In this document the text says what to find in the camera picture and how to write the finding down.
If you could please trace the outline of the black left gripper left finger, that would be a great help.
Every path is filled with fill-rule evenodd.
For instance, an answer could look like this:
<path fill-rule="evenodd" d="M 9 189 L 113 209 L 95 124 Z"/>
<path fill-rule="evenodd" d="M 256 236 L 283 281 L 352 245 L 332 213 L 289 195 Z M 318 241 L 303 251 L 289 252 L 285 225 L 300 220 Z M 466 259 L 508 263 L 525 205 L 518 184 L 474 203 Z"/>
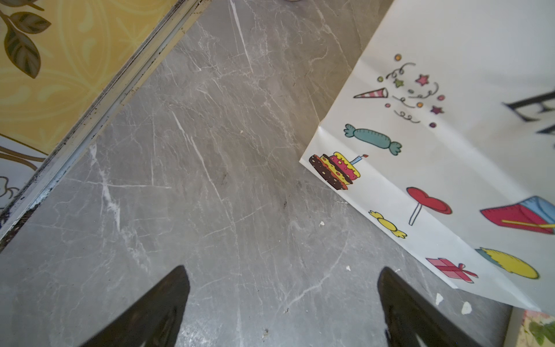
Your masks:
<path fill-rule="evenodd" d="M 84 346 L 174 346 L 190 283 L 183 265 L 175 267 Z"/>

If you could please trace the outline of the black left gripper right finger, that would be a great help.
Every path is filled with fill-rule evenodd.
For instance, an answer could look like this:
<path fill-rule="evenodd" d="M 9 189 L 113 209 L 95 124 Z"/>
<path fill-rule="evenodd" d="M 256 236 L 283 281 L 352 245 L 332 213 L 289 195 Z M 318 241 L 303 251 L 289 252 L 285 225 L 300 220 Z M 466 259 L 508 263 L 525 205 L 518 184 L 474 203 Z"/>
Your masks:
<path fill-rule="evenodd" d="M 477 346 L 389 267 L 377 282 L 388 346 Z"/>

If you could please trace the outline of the white printed paper bag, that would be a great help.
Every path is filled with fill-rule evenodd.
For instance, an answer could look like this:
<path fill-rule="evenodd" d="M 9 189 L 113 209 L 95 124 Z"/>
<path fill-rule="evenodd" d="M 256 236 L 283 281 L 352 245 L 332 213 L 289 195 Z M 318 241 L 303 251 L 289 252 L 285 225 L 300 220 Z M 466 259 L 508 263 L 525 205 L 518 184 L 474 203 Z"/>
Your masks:
<path fill-rule="evenodd" d="M 301 163 L 449 286 L 553 314 L 553 1 L 394 1 Z"/>

